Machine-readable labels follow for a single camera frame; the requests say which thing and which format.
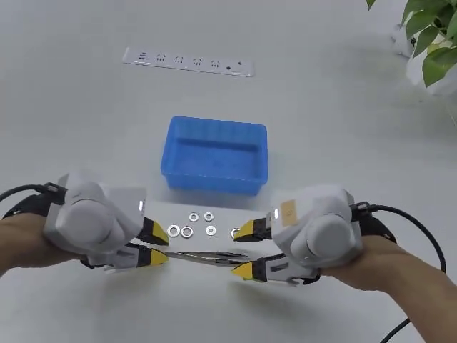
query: human wrist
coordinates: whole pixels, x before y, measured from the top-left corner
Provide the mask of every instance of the human wrist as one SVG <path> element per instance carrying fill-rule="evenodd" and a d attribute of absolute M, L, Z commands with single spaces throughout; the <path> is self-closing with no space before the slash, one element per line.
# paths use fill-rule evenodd
<path fill-rule="evenodd" d="M 388 277 L 381 285 L 381 291 L 393 299 L 400 299 L 427 285 L 426 280 L 446 278 L 439 269 L 410 254 L 398 257 L 389 267 Z"/>

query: human hand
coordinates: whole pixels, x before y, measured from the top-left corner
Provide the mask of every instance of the human hand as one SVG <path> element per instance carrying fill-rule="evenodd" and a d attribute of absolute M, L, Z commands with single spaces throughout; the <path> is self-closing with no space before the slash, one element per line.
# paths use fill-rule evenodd
<path fill-rule="evenodd" d="M 322 270 L 322 275 L 364 291 L 385 291 L 392 279 L 393 266 L 415 258 L 397 244 L 380 236 L 362 237 L 363 253 L 351 263 Z"/>
<path fill-rule="evenodd" d="M 45 222 L 45 217 L 30 213 L 17 214 L 0 221 L 0 257 L 7 269 L 47 267 L 81 258 L 48 242 L 43 235 Z"/>

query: green plant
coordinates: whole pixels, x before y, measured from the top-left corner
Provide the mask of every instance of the green plant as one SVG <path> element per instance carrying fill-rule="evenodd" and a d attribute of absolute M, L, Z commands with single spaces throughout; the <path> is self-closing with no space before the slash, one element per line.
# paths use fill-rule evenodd
<path fill-rule="evenodd" d="M 375 2 L 366 0 L 368 9 Z M 402 24 L 405 21 L 408 39 L 420 32 L 413 57 L 428 49 L 422 64 L 423 80 L 428 87 L 457 64 L 457 0 L 408 0 Z M 434 43 L 438 36 L 442 40 Z M 445 41 L 449 42 L 448 46 L 440 47 Z"/>

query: black cable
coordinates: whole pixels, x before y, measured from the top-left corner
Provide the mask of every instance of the black cable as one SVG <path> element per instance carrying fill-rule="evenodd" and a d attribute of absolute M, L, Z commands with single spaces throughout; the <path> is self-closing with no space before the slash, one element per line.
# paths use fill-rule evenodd
<path fill-rule="evenodd" d="M 0 202 L 5 200 L 7 197 L 22 191 L 37 191 L 38 193 L 44 193 L 46 191 L 46 187 L 40 184 L 25 184 L 23 186 L 15 187 L 0 194 Z"/>
<path fill-rule="evenodd" d="M 446 273 L 446 258 L 444 257 L 444 253 L 440 247 L 440 244 L 436 241 L 436 239 L 432 235 L 432 233 L 419 220 L 417 220 L 410 214 L 406 213 L 405 211 L 402 211 L 400 209 L 397 209 L 395 207 L 390 207 L 390 206 L 371 204 L 368 206 L 368 211 L 369 212 L 377 212 L 377 211 L 392 212 L 392 213 L 398 214 L 399 216 L 402 216 L 403 218 L 409 220 L 411 223 L 416 225 L 427 236 L 428 240 L 432 243 L 433 248 L 435 248 L 435 251 L 438 255 L 438 259 L 440 260 L 440 269 L 443 273 Z M 392 331 L 390 331 L 384 337 L 384 339 L 381 341 L 381 343 L 387 343 L 388 341 L 390 341 L 393 336 L 395 336 L 400 330 L 402 330 L 409 323 L 411 323 L 411 320 L 409 320 L 409 318 L 403 320 L 399 325 L 397 325 Z"/>

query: orange label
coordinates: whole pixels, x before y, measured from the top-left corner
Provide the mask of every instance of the orange label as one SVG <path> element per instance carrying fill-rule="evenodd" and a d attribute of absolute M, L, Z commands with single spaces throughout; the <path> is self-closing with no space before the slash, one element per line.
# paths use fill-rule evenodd
<path fill-rule="evenodd" d="M 295 200 L 289 200 L 281 204 L 281 221 L 283 223 L 283 227 L 291 227 L 297 224 L 298 220 L 295 209 Z"/>

